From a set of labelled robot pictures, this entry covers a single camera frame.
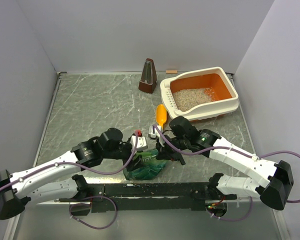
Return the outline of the black bag clip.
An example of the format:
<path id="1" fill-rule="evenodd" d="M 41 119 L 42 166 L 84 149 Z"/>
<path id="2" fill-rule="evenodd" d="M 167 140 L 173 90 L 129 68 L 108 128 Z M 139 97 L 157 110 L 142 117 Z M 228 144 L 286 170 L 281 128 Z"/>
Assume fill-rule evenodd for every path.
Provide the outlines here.
<path id="1" fill-rule="evenodd" d="M 164 159 L 170 160 L 172 162 L 179 162 L 182 166 L 186 164 L 182 154 L 180 154 L 179 152 L 168 152 Z"/>

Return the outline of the yellow plastic scoop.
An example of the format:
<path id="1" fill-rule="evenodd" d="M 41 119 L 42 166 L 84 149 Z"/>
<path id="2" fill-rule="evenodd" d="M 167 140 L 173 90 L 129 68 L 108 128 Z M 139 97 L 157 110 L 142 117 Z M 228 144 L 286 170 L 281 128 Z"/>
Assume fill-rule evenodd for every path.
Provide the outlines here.
<path id="1" fill-rule="evenodd" d="M 159 104 L 156 108 L 155 120 L 156 123 L 164 130 L 164 125 L 167 122 L 167 110 L 163 104 Z"/>

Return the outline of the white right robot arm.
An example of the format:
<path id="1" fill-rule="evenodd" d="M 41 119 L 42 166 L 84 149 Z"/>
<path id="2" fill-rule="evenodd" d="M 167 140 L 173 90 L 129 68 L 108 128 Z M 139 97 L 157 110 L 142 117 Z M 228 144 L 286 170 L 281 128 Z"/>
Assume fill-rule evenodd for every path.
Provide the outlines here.
<path id="1" fill-rule="evenodd" d="M 282 211 L 294 185 L 289 163 L 273 162 L 249 153 L 219 134 L 209 130 L 198 130 L 188 119 L 179 116 L 170 123 L 174 138 L 168 139 L 158 126 L 151 130 L 174 152 L 182 155 L 203 155 L 219 161 L 245 174 L 245 177 L 216 173 L 211 179 L 208 193 L 213 199 L 223 195 L 252 197 L 266 206 Z"/>

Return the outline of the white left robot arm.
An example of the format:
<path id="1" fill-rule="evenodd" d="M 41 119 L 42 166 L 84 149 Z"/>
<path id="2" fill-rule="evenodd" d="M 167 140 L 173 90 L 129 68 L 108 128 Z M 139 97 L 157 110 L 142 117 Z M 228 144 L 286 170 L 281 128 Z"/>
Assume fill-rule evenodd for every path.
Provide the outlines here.
<path id="1" fill-rule="evenodd" d="M 61 156 L 39 166 L 10 173 L 0 171 L 0 220 L 22 213 L 26 206 L 54 199 L 85 200 L 89 188 L 81 171 L 91 171 L 103 159 L 122 160 L 123 168 L 133 169 L 137 151 L 147 149 L 146 138 L 137 130 L 127 141 L 117 128 L 81 142 Z"/>

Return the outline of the green litter bag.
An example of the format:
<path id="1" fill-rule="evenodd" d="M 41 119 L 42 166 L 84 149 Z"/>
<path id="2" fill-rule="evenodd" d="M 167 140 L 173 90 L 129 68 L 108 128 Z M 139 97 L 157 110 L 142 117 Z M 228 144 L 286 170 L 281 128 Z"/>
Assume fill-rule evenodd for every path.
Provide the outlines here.
<path id="1" fill-rule="evenodd" d="M 139 151 L 136 155 L 142 155 L 142 167 L 134 171 L 129 172 L 129 166 L 123 170 L 123 174 L 126 180 L 153 180 L 166 166 L 168 160 L 158 160 L 158 150 L 148 149 L 146 151 Z"/>

